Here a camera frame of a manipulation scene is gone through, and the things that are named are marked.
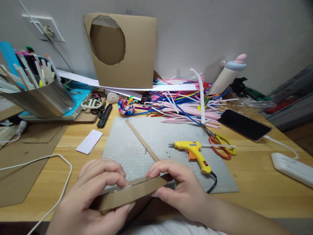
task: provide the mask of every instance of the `white wall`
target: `white wall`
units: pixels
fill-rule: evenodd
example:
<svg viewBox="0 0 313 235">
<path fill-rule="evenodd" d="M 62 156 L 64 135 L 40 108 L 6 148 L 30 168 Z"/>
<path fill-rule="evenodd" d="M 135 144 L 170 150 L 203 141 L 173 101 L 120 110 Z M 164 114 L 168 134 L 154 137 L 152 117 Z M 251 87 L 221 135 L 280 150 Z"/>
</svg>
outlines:
<svg viewBox="0 0 313 235">
<path fill-rule="evenodd" d="M 189 75 L 189 68 L 217 77 L 222 60 L 247 53 L 240 75 L 268 94 L 313 63 L 310 0 L 22 0 L 31 15 L 52 16 L 65 43 L 56 43 L 77 74 L 96 79 L 83 16 L 106 12 L 157 18 L 155 70 L 164 78 Z M 21 17 L 18 0 L 2 0 L 0 40 L 16 49 L 32 46 L 66 65 L 51 46 L 38 40 Z"/>
</svg>

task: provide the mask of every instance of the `white shirt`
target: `white shirt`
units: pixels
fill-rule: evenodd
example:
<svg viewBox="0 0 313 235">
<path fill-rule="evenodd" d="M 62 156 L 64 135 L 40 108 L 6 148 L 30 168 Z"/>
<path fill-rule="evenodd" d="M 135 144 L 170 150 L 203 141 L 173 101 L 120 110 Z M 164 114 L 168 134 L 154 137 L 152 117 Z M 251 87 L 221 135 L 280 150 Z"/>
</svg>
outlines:
<svg viewBox="0 0 313 235">
<path fill-rule="evenodd" d="M 199 222 L 184 217 L 159 221 L 154 224 L 143 225 L 127 230 L 123 235 L 170 235 L 170 234 L 199 234 L 199 235 L 227 235 L 207 228 Z"/>
</svg>

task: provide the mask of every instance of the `glue gun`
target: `glue gun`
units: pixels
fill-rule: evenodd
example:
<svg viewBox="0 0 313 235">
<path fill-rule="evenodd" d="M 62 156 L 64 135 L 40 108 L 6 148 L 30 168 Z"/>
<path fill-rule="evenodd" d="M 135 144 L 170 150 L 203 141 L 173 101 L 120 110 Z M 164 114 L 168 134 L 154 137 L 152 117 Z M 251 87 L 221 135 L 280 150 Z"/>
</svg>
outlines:
<svg viewBox="0 0 313 235">
<path fill-rule="evenodd" d="M 201 167 L 202 174 L 210 174 L 211 167 L 206 162 L 204 157 L 199 152 L 201 148 L 201 144 L 199 142 L 191 142 L 191 141 L 177 141 L 173 144 L 169 144 L 178 149 L 184 149 L 189 152 L 189 160 L 196 159 Z"/>
</svg>

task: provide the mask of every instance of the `hand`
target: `hand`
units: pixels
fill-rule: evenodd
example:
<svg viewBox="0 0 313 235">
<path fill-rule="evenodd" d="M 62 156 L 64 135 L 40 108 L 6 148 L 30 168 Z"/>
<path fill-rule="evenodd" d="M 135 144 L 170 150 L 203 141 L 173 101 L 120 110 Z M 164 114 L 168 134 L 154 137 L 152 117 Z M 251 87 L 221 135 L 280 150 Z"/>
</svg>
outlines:
<svg viewBox="0 0 313 235">
<path fill-rule="evenodd" d="M 97 159 L 81 169 L 77 182 L 65 194 L 48 227 L 47 235 L 111 235 L 123 226 L 135 203 L 102 215 L 89 209 L 107 185 L 126 187 L 125 172 L 113 160 Z"/>
<path fill-rule="evenodd" d="M 176 181 L 176 189 L 161 187 L 152 193 L 152 197 L 158 197 L 165 203 L 175 207 L 186 218 L 202 222 L 201 215 L 206 204 L 206 195 L 199 180 L 186 165 L 170 161 L 161 160 L 155 163 L 147 172 L 146 177 L 159 176 L 160 173 L 168 172 Z"/>
</svg>

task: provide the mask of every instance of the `smartphone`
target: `smartphone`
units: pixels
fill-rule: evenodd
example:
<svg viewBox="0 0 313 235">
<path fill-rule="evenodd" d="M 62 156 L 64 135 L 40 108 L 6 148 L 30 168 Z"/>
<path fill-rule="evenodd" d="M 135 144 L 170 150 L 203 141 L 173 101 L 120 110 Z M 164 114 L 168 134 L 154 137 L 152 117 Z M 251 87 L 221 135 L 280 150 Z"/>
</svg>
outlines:
<svg viewBox="0 0 313 235">
<path fill-rule="evenodd" d="M 225 110 L 218 121 L 252 141 L 260 140 L 272 130 L 271 127 L 231 109 Z"/>
</svg>

